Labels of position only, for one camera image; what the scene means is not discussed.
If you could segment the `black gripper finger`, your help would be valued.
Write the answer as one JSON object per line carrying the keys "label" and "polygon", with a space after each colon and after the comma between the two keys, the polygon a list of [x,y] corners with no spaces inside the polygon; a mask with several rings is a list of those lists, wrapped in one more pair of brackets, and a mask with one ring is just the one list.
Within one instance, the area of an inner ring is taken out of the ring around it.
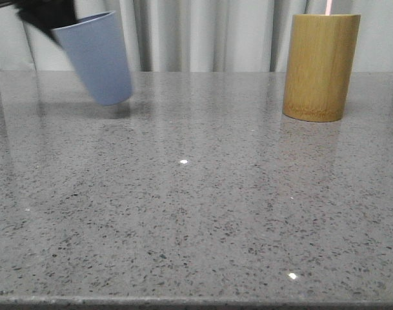
{"label": "black gripper finger", "polygon": [[78,22],[73,0],[18,1],[15,7],[21,20],[42,31],[57,45],[52,30]]}

